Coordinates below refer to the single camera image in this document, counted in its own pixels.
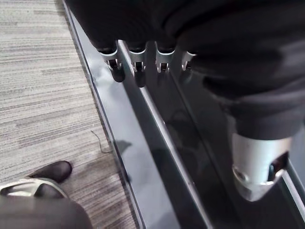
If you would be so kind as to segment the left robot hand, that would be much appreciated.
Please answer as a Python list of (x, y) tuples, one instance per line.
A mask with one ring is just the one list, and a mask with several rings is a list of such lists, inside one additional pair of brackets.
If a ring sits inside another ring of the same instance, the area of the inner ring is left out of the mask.
[(85, 34), (111, 67), (115, 42), (158, 57), (185, 52), (182, 66), (235, 124), (232, 171), (240, 195), (261, 199), (286, 169), (305, 118), (302, 0), (69, 0)]

